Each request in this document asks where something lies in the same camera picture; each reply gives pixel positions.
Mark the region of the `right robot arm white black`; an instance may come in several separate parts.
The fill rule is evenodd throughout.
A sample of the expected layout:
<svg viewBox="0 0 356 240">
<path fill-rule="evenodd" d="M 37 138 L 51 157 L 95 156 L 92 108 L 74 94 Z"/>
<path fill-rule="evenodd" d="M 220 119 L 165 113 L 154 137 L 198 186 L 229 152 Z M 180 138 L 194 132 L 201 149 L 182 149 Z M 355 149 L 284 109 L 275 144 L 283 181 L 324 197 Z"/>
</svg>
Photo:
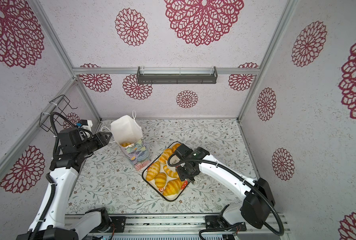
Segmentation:
<svg viewBox="0 0 356 240">
<path fill-rule="evenodd" d="M 191 183 L 194 177 L 205 174 L 232 191 L 240 202 L 226 205 L 217 217 L 207 221 L 208 230 L 220 230 L 242 224 L 256 229 L 268 226 L 267 218 L 275 211 L 275 201 L 268 182 L 262 178 L 248 178 L 217 160 L 203 148 L 190 149 L 180 145 L 168 158 L 168 166 L 175 167 L 180 180 Z"/>
</svg>

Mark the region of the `white floral paper bag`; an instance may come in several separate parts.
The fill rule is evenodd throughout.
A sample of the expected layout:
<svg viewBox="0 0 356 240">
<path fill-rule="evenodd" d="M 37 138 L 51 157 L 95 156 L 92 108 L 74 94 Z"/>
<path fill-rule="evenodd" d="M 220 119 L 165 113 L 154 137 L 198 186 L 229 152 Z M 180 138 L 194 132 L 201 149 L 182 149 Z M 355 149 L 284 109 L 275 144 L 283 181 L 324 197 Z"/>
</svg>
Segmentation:
<svg viewBox="0 0 356 240">
<path fill-rule="evenodd" d="M 101 131 L 113 135 L 110 142 L 120 147 L 135 170 L 139 172 L 150 164 L 151 160 L 143 129 L 136 122 L 136 117 L 137 112 L 133 110 L 131 116 L 122 116 L 113 121 L 109 127 L 101 127 Z M 132 143 L 132 145 L 124 148 L 121 146 L 123 143 Z"/>
</svg>

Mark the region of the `striped fake roll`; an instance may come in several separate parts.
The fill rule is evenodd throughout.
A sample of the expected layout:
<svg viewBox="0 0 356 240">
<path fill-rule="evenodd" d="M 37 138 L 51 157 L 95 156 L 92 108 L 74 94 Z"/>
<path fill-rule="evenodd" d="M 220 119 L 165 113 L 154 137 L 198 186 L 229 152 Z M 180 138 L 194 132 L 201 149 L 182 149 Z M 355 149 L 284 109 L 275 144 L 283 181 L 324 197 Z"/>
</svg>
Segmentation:
<svg viewBox="0 0 356 240">
<path fill-rule="evenodd" d="M 163 169 L 165 171 L 165 173 L 170 177 L 170 178 L 173 178 L 173 179 L 178 179 L 179 178 L 179 175 L 177 172 L 171 170 L 167 165 L 163 166 Z"/>
</svg>

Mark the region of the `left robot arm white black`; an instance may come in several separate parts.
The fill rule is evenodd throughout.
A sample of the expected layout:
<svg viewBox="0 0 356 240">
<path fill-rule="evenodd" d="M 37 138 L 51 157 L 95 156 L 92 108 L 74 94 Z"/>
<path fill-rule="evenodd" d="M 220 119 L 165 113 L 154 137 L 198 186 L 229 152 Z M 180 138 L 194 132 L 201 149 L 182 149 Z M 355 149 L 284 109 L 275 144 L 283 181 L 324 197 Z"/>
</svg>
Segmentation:
<svg viewBox="0 0 356 240">
<path fill-rule="evenodd" d="M 105 207 L 87 211 L 70 229 L 65 227 L 66 209 L 85 160 L 107 146 L 111 132 L 92 134 L 84 128 L 72 127 L 57 133 L 55 152 L 46 174 L 48 187 L 38 215 L 18 240 L 82 240 L 92 230 L 106 232 L 112 226 Z"/>
</svg>

